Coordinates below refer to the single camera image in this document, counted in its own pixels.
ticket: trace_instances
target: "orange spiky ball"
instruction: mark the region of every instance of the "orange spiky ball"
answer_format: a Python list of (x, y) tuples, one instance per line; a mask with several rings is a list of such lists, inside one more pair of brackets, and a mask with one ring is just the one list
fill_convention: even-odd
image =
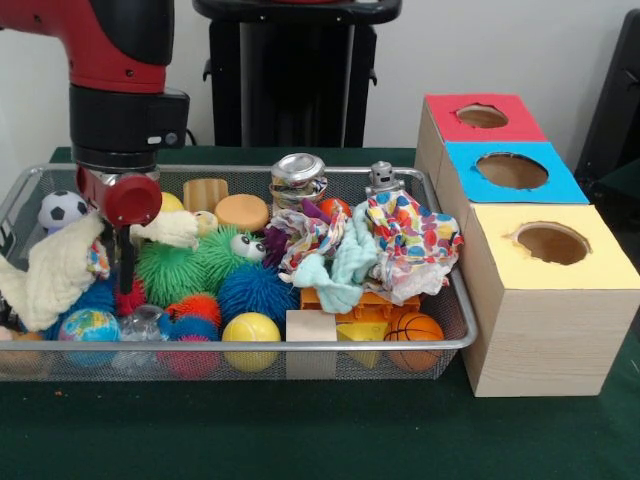
[(213, 296), (206, 293), (196, 293), (185, 297), (181, 302), (167, 307), (167, 313), (171, 318), (180, 318), (185, 315), (195, 315), (214, 323), (216, 327), (222, 324), (220, 307)]

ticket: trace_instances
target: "red square lid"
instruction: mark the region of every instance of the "red square lid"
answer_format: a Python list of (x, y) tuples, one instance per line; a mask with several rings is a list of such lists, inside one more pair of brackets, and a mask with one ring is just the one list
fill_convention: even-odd
[(447, 142), (546, 142), (544, 132), (517, 95), (427, 95)]

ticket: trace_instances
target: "silver robot toy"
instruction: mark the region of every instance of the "silver robot toy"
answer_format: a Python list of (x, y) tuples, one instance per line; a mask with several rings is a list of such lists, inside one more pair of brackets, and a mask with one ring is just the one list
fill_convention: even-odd
[(365, 189), (367, 197), (372, 197), (378, 193), (404, 190), (404, 180), (396, 180), (396, 174), (389, 162), (376, 162), (371, 165), (369, 179), (371, 180), (371, 185)]

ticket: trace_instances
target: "colorful fabric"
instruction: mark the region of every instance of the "colorful fabric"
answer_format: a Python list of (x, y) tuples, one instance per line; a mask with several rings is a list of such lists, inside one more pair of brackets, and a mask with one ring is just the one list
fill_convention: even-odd
[(333, 257), (344, 236), (346, 220), (342, 212), (332, 217), (330, 225), (293, 210), (274, 213), (267, 228), (277, 228), (289, 236), (280, 268), (292, 273), (311, 253)]
[(93, 242), (87, 250), (87, 270), (102, 280), (109, 278), (111, 273), (109, 257), (107, 249), (100, 243), (100, 240)]
[(367, 217), (378, 246), (371, 270), (394, 303), (419, 293), (436, 295), (464, 243), (450, 215), (433, 213), (406, 191), (385, 192), (368, 199)]

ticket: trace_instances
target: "soccer ball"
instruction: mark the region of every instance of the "soccer ball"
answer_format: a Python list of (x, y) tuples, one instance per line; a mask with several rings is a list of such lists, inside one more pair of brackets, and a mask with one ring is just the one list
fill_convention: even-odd
[(50, 193), (42, 201), (38, 223), (51, 233), (75, 222), (87, 214), (89, 209), (80, 195), (59, 190)]

